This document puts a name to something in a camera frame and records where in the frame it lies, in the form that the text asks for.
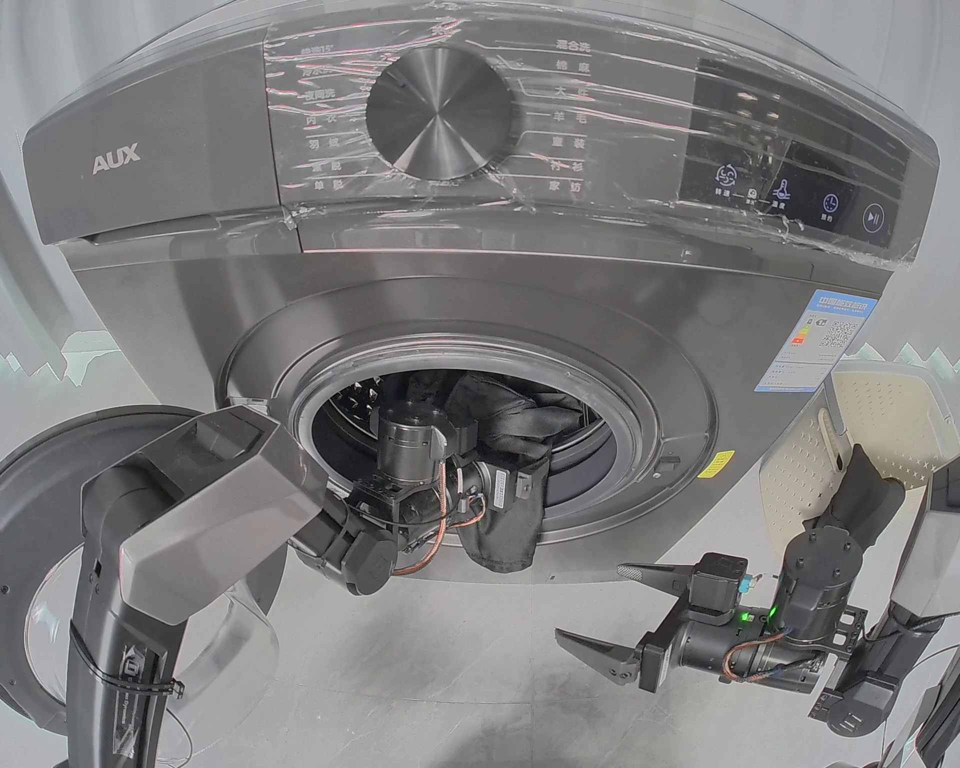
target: metal gripper jaw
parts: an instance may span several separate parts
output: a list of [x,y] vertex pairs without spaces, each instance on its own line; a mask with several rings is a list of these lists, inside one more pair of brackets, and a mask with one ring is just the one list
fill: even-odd
[[[693,575],[693,565],[660,565],[624,563],[616,568],[623,579],[680,597],[687,591]],[[617,685],[635,683],[640,672],[641,653],[638,648],[598,640],[594,637],[575,635],[566,630],[554,632],[557,644],[568,654],[576,657],[607,680]]]

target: black cloth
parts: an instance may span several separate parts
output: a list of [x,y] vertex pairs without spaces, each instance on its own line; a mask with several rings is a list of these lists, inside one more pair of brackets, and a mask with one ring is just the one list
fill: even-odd
[[496,573],[513,573],[533,564],[543,524],[543,500],[550,471],[550,450],[561,435],[580,427],[579,401],[562,393],[522,394],[503,380],[482,373],[440,372],[411,379],[408,390],[420,396],[446,396],[447,412],[477,421],[481,458],[507,461],[533,477],[530,497],[517,499],[507,512],[488,510],[477,523],[458,528],[460,543],[472,560]]

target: white perforated panel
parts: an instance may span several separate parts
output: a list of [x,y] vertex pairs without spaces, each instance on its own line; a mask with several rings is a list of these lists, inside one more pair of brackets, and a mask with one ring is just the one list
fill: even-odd
[[[819,516],[860,443],[885,477],[921,488],[960,455],[960,438],[936,380],[925,369],[882,361],[842,361],[831,375],[832,418],[825,391],[810,400],[760,465],[760,495],[771,541],[782,552],[806,519]],[[839,437],[834,421],[841,426]]]
[[843,477],[836,447],[828,445],[830,433],[821,427],[828,418],[827,396],[821,391],[760,465],[760,496],[778,552],[803,532],[804,520],[823,512]]
[[881,474],[896,477],[908,490],[919,488],[960,454],[956,430],[916,369],[877,365],[882,368],[834,371],[840,414]]

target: silver dial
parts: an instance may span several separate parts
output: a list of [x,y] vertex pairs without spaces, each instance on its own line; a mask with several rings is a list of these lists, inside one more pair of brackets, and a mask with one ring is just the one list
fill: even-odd
[[418,48],[377,78],[367,130],[391,165],[418,179],[469,176],[506,147],[513,98],[482,59],[457,48]]

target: yellow warning sticker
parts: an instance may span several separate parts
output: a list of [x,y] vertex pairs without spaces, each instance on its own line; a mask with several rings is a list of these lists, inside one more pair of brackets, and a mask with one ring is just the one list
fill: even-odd
[[702,477],[707,479],[709,477],[716,477],[720,470],[730,463],[730,459],[733,458],[733,454],[736,453],[735,450],[722,450],[716,456],[713,457],[707,467],[697,475],[697,477]]

